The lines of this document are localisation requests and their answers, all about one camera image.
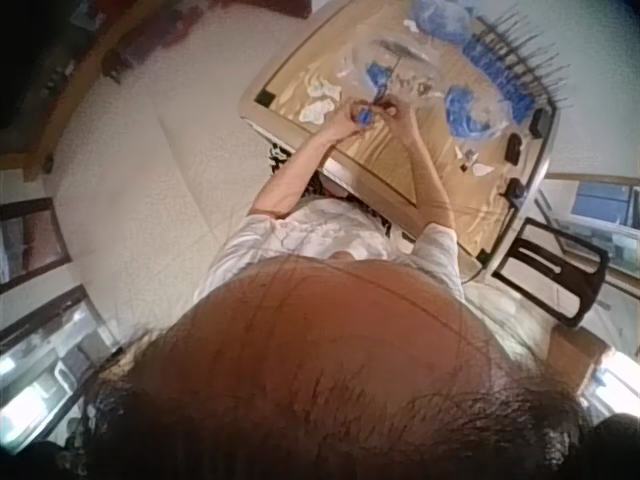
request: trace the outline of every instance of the hand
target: hand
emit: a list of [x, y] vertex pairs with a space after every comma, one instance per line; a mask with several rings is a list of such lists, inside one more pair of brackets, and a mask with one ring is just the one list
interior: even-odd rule
[[372, 109], [383, 118], [393, 136], [404, 145], [410, 145], [420, 138], [416, 110], [409, 103], [388, 96]]
[[335, 144], [364, 132], [369, 126], [361, 125], [355, 120], [364, 108], [371, 108], [371, 105], [364, 100], [347, 99], [325, 122], [319, 135], [323, 135], [330, 143]]

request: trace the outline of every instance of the clear plastic bag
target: clear plastic bag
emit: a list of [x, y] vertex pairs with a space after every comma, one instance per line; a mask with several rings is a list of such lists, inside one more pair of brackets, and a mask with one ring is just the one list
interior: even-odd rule
[[454, 85], [445, 96], [451, 135], [461, 140], [489, 140], [512, 122], [511, 103], [478, 98], [470, 87]]
[[415, 0], [413, 19], [420, 30], [455, 45], [471, 38], [473, 0]]
[[381, 92], [416, 106], [442, 98], [438, 53], [397, 34], [361, 34], [345, 48], [336, 76], [349, 94], [375, 99]]

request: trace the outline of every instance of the white t-shirt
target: white t-shirt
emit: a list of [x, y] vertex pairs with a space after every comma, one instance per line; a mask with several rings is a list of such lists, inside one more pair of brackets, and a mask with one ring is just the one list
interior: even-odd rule
[[427, 226], [407, 255], [385, 236], [376, 220], [350, 203], [328, 198], [308, 202], [284, 220], [247, 216], [226, 243], [195, 300], [261, 260], [292, 254], [326, 259], [338, 251], [349, 252], [356, 260], [388, 260], [413, 267], [464, 302], [453, 230]]

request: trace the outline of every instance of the person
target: person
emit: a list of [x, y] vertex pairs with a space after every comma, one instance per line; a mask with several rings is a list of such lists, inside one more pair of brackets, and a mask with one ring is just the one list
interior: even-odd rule
[[[424, 230], [398, 251], [338, 199], [300, 204], [372, 108], [405, 146]], [[102, 382], [89, 478], [551, 478], [590, 427], [467, 308], [451, 202], [415, 112], [348, 101], [267, 182], [198, 292]]]

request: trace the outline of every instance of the black chair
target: black chair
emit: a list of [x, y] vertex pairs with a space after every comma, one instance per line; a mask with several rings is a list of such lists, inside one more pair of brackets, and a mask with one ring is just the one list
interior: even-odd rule
[[[534, 241], [524, 238], [525, 231], [528, 228], [537, 228], [551, 233], [555, 235], [556, 238], [561, 237], [569, 240], [593, 253], [599, 259], [595, 271], [589, 272], [581, 266], [571, 263], [565, 258], [547, 250]], [[567, 316], [505, 276], [503, 269], [510, 259], [522, 262], [553, 283], [574, 294], [579, 301], [576, 313], [572, 317]], [[576, 328], [580, 325], [585, 314], [593, 307], [593, 304], [598, 298], [602, 284], [605, 281], [608, 266], [609, 254], [602, 248], [596, 247], [581, 238], [550, 227], [537, 220], [527, 218], [520, 228], [518, 236], [509, 247], [507, 254], [498, 265], [498, 268], [493, 272], [492, 276], [540, 307], [563, 325]]]

